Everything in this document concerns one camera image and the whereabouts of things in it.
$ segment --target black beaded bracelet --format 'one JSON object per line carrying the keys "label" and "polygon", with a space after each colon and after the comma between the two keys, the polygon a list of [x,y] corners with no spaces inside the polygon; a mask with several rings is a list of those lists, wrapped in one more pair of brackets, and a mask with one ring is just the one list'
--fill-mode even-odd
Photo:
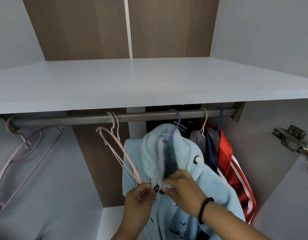
{"label": "black beaded bracelet", "polygon": [[213,199],[212,197],[207,198],[207,199],[203,202],[202,207],[201,207],[201,210],[200,210],[200,212],[199,212],[199,214],[198,214],[198,223],[201,224],[201,225],[204,224],[204,222],[202,222],[202,217],[203,217],[203,212],[204,212],[205,206],[206,206],[206,205],[208,204],[208,202],[210,202],[210,201],[214,201],[214,199]]}

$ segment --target light blue hooded garment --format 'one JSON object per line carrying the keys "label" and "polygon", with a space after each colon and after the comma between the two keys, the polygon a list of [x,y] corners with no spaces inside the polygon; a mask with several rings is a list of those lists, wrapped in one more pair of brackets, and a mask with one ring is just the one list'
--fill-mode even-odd
{"label": "light blue hooded garment", "polygon": [[[128,139],[124,148],[137,167],[143,182],[152,182],[159,189],[171,187],[163,180],[177,168],[188,171],[199,187],[208,197],[224,206],[237,217],[245,221],[244,213],[234,189],[206,164],[199,147],[192,141],[183,138],[176,129],[173,140],[170,138],[173,124],[162,124],[144,136],[143,139]],[[127,158],[124,162],[132,170]],[[123,195],[137,185],[136,180],[123,170]],[[183,212],[167,195],[157,193],[152,205],[150,219],[144,228],[148,240],[196,240],[199,230],[210,236],[210,240],[220,240],[206,224]]]}

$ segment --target cabinet door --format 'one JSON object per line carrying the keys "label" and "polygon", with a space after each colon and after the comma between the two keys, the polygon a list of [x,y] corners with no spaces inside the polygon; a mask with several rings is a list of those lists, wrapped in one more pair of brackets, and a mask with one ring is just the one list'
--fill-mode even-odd
{"label": "cabinet door", "polygon": [[275,240],[308,239],[308,162],[300,156],[252,225]]}

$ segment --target metal clothes rod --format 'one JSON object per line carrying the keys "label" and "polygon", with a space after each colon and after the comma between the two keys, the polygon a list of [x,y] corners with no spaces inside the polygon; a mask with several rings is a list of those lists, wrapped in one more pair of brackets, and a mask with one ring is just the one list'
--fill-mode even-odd
{"label": "metal clothes rod", "polygon": [[[224,116],[232,116],[237,111],[236,108],[223,109]],[[208,117],[219,117],[220,109],[207,110]],[[180,110],[181,119],[204,118],[204,110]],[[125,113],[117,114],[120,122],[132,121],[153,121],[153,120],[173,120],[177,115],[173,111],[144,112],[144,113]],[[35,117],[35,118],[14,118],[11,123],[15,127],[22,128],[27,126],[55,126],[55,125],[79,125],[79,124],[101,124],[111,123],[108,114],[97,116],[62,116],[62,117]]]}

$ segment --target blue hanger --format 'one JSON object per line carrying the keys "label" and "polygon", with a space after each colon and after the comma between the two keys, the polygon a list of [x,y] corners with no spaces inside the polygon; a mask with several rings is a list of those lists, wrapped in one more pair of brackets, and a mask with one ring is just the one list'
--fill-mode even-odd
{"label": "blue hanger", "polygon": [[221,136],[221,124],[222,124],[222,120],[223,120],[223,109],[221,107],[217,107],[221,110],[221,120],[218,123],[218,126],[216,128],[216,132],[218,133],[218,136]]}
{"label": "blue hanger", "polygon": [[177,114],[178,117],[178,123],[175,126],[175,128],[172,130],[172,134],[171,134],[171,138],[169,139],[165,139],[164,141],[172,141],[173,140],[173,136],[174,136],[174,132],[175,130],[178,128],[178,126],[180,125],[180,113],[176,110],[176,109],[169,109],[170,111],[174,111]]}

